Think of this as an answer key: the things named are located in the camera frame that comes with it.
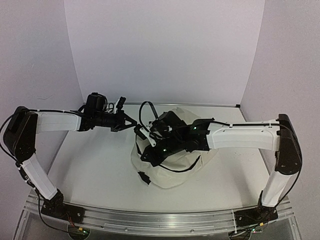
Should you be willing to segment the beige canvas student bag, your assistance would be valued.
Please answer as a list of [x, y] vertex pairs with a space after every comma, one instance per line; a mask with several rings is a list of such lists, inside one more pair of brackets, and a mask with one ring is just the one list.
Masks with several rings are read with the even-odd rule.
[[[169, 111], [173, 111], [188, 125], [194, 120], [200, 119], [198, 115], [184, 108], [176, 107]], [[153, 146], [156, 145], [155, 141], [147, 134], [147, 131], [152, 127], [152, 122], [148, 126], [139, 124], [134, 128], [135, 143], [130, 156], [132, 165], [136, 168], [139, 177], [147, 185], [154, 184], [162, 189], [179, 186], [201, 170], [218, 152], [216, 149], [192, 153], [180, 152], [167, 157], [161, 165], [152, 166], [151, 163], [142, 161], [138, 154], [138, 148], [146, 147], [147, 141]]]

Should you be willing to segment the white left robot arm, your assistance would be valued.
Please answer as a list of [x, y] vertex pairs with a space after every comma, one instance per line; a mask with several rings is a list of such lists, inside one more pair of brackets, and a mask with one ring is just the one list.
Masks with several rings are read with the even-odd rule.
[[109, 128], [119, 132], [137, 125], [123, 110], [126, 98], [108, 105], [107, 98], [97, 92], [91, 93], [78, 110], [29, 109], [18, 106], [3, 123], [1, 149], [11, 157], [24, 181], [45, 200], [48, 210], [57, 218], [67, 213], [67, 206], [59, 198], [63, 195], [49, 179], [36, 155], [36, 136], [44, 132], [86, 132], [95, 127]]

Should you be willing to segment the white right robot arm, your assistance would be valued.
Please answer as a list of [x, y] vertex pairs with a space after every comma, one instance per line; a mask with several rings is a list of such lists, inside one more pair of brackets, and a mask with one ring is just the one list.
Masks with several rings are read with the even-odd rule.
[[302, 169], [301, 147], [288, 115], [260, 122], [228, 123], [196, 118], [176, 108], [157, 116], [148, 125], [134, 128], [131, 161], [145, 183], [169, 189], [183, 184], [202, 169], [220, 149], [272, 151], [275, 166], [261, 191], [256, 207], [238, 210], [239, 226], [277, 219], [277, 206], [288, 194], [291, 176]]

